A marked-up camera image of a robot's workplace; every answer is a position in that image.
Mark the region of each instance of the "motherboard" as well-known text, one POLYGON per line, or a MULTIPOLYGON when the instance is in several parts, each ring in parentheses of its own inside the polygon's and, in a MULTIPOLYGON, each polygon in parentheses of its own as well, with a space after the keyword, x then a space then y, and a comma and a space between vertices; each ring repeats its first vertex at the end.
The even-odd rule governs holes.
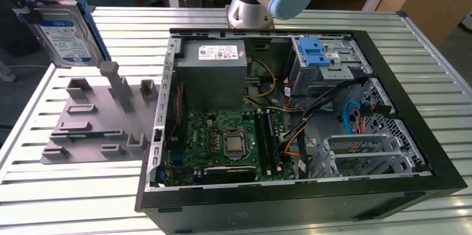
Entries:
POLYGON ((293 165, 278 156, 285 131, 278 111, 190 112, 185 149, 170 150, 173 186, 273 181, 294 178, 293 165))

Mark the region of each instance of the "hard drive label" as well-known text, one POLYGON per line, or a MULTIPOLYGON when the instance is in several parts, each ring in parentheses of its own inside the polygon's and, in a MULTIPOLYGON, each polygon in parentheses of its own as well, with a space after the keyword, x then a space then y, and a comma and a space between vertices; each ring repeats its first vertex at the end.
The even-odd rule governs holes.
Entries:
POLYGON ((68 20, 45 20, 40 25, 60 57, 68 62, 89 62, 92 56, 84 41, 77 38, 77 28, 68 20))

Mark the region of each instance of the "power supply label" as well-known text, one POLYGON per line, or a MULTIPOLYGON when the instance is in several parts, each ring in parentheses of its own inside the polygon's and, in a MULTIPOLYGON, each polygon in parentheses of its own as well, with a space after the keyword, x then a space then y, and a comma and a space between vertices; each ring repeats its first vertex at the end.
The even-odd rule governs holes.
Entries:
POLYGON ((202 45, 198 48, 198 60, 237 60, 236 45, 202 45))

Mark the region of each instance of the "open computer chassis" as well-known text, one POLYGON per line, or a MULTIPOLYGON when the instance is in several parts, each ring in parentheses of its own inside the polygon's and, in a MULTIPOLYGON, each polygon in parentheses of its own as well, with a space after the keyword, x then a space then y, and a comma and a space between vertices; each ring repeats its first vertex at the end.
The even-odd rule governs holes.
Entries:
POLYGON ((142 158, 136 211, 144 212, 165 233, 224 231, 337 221, 384 218, 420 201, 444 197, 466 187, 432 131, 401 88, 400 82, 364 31, 173 29, 158 91, 153 141, 142 158), (221 186, 166 187, 156 178, 164 173, 165 112, 172 97, 170 79, 174 56, 182 39, 276 39, 300 35, 346 34, 365 57, 377 84, 385 92, 418 156, 417 171, 425 176, 321 178, 276 182, 250 182, 221 186))

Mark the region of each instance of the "ram slot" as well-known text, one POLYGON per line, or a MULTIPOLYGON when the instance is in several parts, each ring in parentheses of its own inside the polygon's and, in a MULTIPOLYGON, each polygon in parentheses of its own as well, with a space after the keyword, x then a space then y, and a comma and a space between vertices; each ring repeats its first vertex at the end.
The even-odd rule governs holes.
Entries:
POLYGON ((254 128, 256 128, 256 140, 258 149, 258 159, 261 171, 266 175, 272 175, 276 172, 276 164, 273 158, 272 144, 270 144, 270 129, 268 126, 268 118, 265 112, 254 112, 254 128))

